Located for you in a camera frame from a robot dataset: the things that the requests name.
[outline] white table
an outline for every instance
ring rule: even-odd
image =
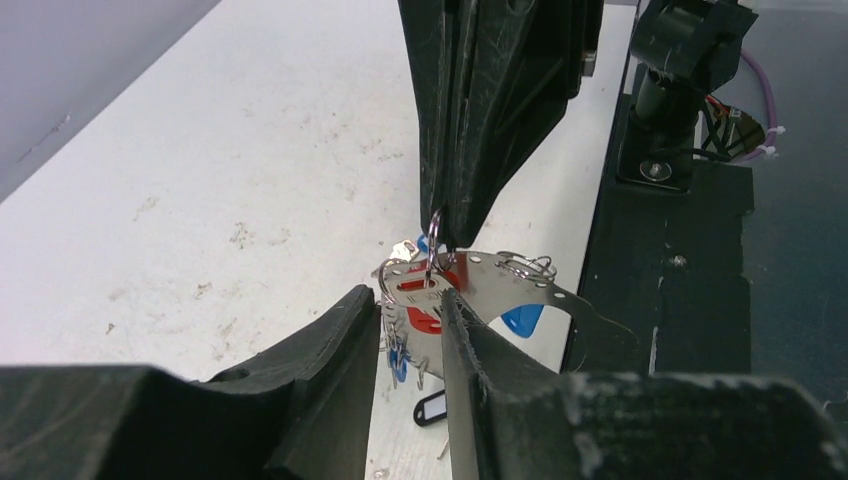
[[[634,8],[604,15],[594,78],[474,247],[549,254],[570,290]],[[417,237],[417,153],[396,2],[222,1],[0,205],[0,362],[206,379],[251,357],[373,284],[391,244]],[[508,335],[553,369],[556,316],[529,340]],[[437,382],[392,391],[384,365],[368,478],[449,476],[436,460],[447,425],[411,418]]]

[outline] gray wall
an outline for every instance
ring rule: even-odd
[[[218,0],[0,0],[0,202]]]

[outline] black key tag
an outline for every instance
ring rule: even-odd
[[[444,390],[422,398],[412,410],[412,419],[419,427],[427,427],[446,418],[448,412]]]

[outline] purple cable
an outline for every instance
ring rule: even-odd
[[[771,83],[768,81],[768,77],[766,76],[765,70],[760,64],[754,60],[754,57],[751,56],[750,53],[742,50],[742,60],[745,60],[745,63],[751,67],[751,70],[757,75],[757,79],[760,81],[760,86],[763,89],[763,96],[766,99],[766,114],[768,115],[768,127],[766,131],[766,139],[763,142],[762,146],[764,147],[773,147],[777,141],[777,132],[775,129],[778,127],[777,125],[777,106],[774,101],[774,92],[771,89]],[[741,159],[733,162],[735,164],[747,163],[750,160],[753,160],[760,155],[762,155],[763,149],[757,147],[753,152],[745,155]]]

